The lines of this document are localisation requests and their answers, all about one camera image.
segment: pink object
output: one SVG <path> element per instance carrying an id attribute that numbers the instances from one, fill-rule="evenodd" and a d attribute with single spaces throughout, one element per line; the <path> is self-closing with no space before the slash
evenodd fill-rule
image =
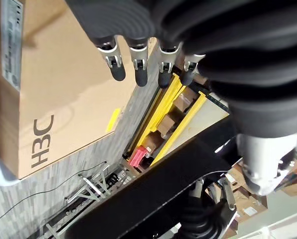
<path id="1" fill-rule="evenodd" d="M 133 167 L 138 167 L 138 165 L 140 164 L 141 160 L 143 159 L 143 157 L 148 153 L 148 150 L 146 148 L 144 148 L 142 145 L 139 146 L 135 153 L 132 154 L 130 160 L 129 160 L 129 165 L 133 166 Z"/>

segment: black cable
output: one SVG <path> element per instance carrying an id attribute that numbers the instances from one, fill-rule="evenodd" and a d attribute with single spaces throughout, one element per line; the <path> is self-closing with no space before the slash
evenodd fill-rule
<path id="1" fill-rule="evenodd" d="M 206 177 L 208 175 L 211 175 L 213 173 L 228 173 L 227 170 L 218 170 L 218 171 L 213 171 L 213 172 L 209 172 L 209 173 L 206 173 L 205 175 L 203 175 L 202 177 Z"/>
<path id="2" fill-rule="evenodd" d="M 0 219 L 3 218 L 3 217 L 4 217 L 8 212 L 10 212 L 12 209 L 14 209 L 14 207 L 16 207 L 18 204 L 22 203 L 23 201 L 27 200 L 28 198 L 30 198 L 30 197 L 32 197 L 32 196 L 35 196 L 35 195 L 38 195 L 38 194 L 43 194 L 43 193 L 49 193 L 49 192 L 52 192 L 52 191 L 58 189 L 59 187 L 61 187 L 64 183 L 66 183 L 68 180 L 70 180 L 70 179 L 71 179 L 72 177 L 74 177 L 75 175 L 77 175 L 77 174 L 79 174 L 79 173 L 82 173 L 82 172 L 89 171 L 89 170 L 91 170 L 91 169 L 94 169 L 94 168 L 100 166 L 100 165 L 103 164 L 103 163 L 106 163 L 106 161 L 103 161 L 103 162 L 101 162 L 101 163 L 99 163 L 99 164 L 93 166 L 92 168 L 89 168 L 89 169 L 83 169 L 83 170 L 81 170 L 81 171 L 79 171 L 79 172 L 73 174 L 73 175 L 70 176 L 68 179 L 66 179 L 65 181 L 63 181 L 62 183 L 60 183 L 57 187 L 55 187 L 55 188 L 53 188 L 53 189 L 51 189 L 51 190 L 47 190 L 47 191 L 43 191 L 43 192 L 34 193 L 34 194 L 32 194 L 32 195 L 30 195 L 30 196 L 28 196 L 28 197 L 26 197 L 26 198 L 20 200 L 20 201 L 17 202 L 15 205 L 13 205 L 9 210 L 7 210 L 4 214 L 2 214 L 2 215 L 0 216 Z"/>

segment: robotic hand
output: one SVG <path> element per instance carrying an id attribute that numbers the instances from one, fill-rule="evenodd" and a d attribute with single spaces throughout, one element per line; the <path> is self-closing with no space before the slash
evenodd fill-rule
<path id="1" fill-rule="evenodd" d="M 184 85 L 194 73 L 228 102 L 248 186 L 270 193 L 288 172 L 297 145 L 297 0 L 67 0 L 117 80 L 114 39 L 125 37 L 136 82 L 147 82 L 147 40 L 160 43 L 158 83 L 169 85 L 181 45 Z"/>

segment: metal frame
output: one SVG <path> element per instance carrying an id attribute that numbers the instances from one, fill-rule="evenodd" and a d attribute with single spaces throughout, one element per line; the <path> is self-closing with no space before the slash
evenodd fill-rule
<path id="1" fill-rule="evenodd" d="M 101 169 L 101 172 L 97 173 L 94 177 L 91 178 L 91 180 L 89 180 L 88 178 L 86 177 L 83 177 L 82 174 L 79 174 L 78 176 L 81 177 L 85 182 L 86 184 L 80 189 L 78 190 L 72 197 L 70 198 L 65 198 L 65 201 L 67 204 L 70 204 L 71 202 L 73 202 L 77 197 L 82 197 L 82 198 L 88 198 L 88 199 L 93 199 L 93 200 L 96 200 L 96 201 L 100 201 L 100 199 L 98 198 L 98 195 L 100 195 L 102 198 L 105 198 L 106 196 L 96 187 L 96 185 L 94 185 L 91 181 L 95 181 L 96 184 L 98 184 L 108 195 L 110 195 L 111 193 L 107 190 L 107 187 L 106 187 L 106 183 L 105 183 L 105 176 L 104 176 L 104 171 L 109 168 L 110 165 L 109 164 L 105 164 L 105 166 Z M 97 177 L 101 176 L 101 179 L 102 179 L 102 183 L 100 183 L 99 180 L 97 180 Z M 84 191 L 88 191 L 90 193 L 90 195 L 85 195 L 83 194 Z"/>
<path id="2" fill-rule="evenodd" d="M 187 189 L 206 174 L 228 171 L 239 159 L 236 155 L 235 162 L 233 157 L 226 161 L 214 153 L 234 136 L 229 117 L 202 131 L 77 220 L 66 238 L 141 239 L 165 233 L 178 223 L 176 205 L 182 203 Z M 211 177 L 219 179 L 220 175 Z"/>
<path id="3" fill-rule="evenodd" d="M 49 231 L 49 236 L 50 236 L 49 238 L 51 238 L 51 237 L 53 237 L 55 239 L 63 238 L 63 234 L 67 231 L 67 229 L 70 228 L 70 226 L 72 224 L 74 224 L 76 222 L 76 220 L 78 220 L 84 214 L 86 214 L 89 210 L 89 207 L 90 208 L 97 207 L 100 202 L 102 202 L 105 199 L 107 199 L 108 197 L 112 196 L 112 194 L 115 191 L 117 191 L 120 187 L 122 187 L 124 182 L 129 183 L 130 181 L 134 180 L 137 176 L 137 174 L 134 174 L 134 172 L 132 171 L 132 168 L 130 168 L 128 164 L 124 164 L 124 163 L 119 164 L 117 168 L 120 168 L 121 172 L 122 171 L 125 172 L 125 177 L 123 177 L 117 183 L 117 184 L 120 184 L 120 186 L 112 187 L 112 188 L 108 189 L 106 186 L 106 179 L 105 179 L 105 175 L 104 175 L 104 172 L 108 167 L 109 167 L 109 164 L 105 164 L 103 166 L 103 168 L 101 169 L 101 171 L 99 173 L 97 173 L 95 176 L 93 176 L 90 180 L 86 177 L 83 177 L 82 175 L 78 175 L 79 177 L 82 178 L 83 181 L 85 181 L 86 184 L 80 190 L 78 190 L 72 197 L 65 198 L 65 201 L 69 205 L 73 201 L 75 201 L 77 198 L 81 197 L 81 198 L 90 199 L 93 202 L 86 203 L 86 206 L 80 208 L 80 211 L 78 209 L 74 209 L 75 212 L 72 212 L 67 215 L 69 217 L 69 219 L 66 219 L 66 221 L 69 221 L 69 222 L 67 224 L 65 224 L 64 226 L 63 226 L 63 223 L 55 224 L 54 226 L 52 226 L 52 224 L 50 224 L 50 222 L 46 223 L 45 227 Z M 101 187 L 102 192 L 99 190 L 97 185 L 99 185 Z M 89 192 L 90 195 L 83 194 L 84 191 Z M 59 230 L 56 230 L 55 228 L 57 227 L 57 225 L 62 226 L 62 227 Z"/>

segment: yellow shelf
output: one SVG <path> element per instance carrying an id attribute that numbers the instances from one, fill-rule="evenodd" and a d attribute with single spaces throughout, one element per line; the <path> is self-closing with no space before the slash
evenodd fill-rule
<path id="1" fill-rule="evenodd" d="M 206 101 L 206 96 L 199 92 L 200 96 L 198 97 L 197 101 L 193 104 L 192 108 L 188 111 L 185 118 L 182 120 L 182 122 L 178 125 L 174 133 L 171 135 L 171 137 L 168 139 L 166 144 L 163 146 L 161 151 L 158 153 L 154 161 L 152 162 L 151 166 L 157 163 L 159 160 L 161 160 L 165 154 L 168 152 L 169 148 L 172 146 L 172 144 L 175 142 L 175 140 L 178 138 L 178 136 L 183 132 L 187 124 L 191 121 L 191 119 L 194 117 L 194 115 L 197 113 L 197 111 L 201 108 L 201 106 Z"/>
<path id="2" fill-rule="evenodd" d="M 158 124 L 163 119 L 164 115 L 166 115 L 173 105 L 173 101 L 177 98 L 177 96 L 182 93 L 186 86 L 183 86 L 179 80 L 179 76 L 173 74 L 173 80 L 167 89 L 165 95 L 157 106 L 154 114 L 148 122 L 147 127 L 145 128 L 142 136 L 140 137 L 137 146 L 140 146 L 145 139 L 145 137 L 150 132 L 155 132 Z"/>

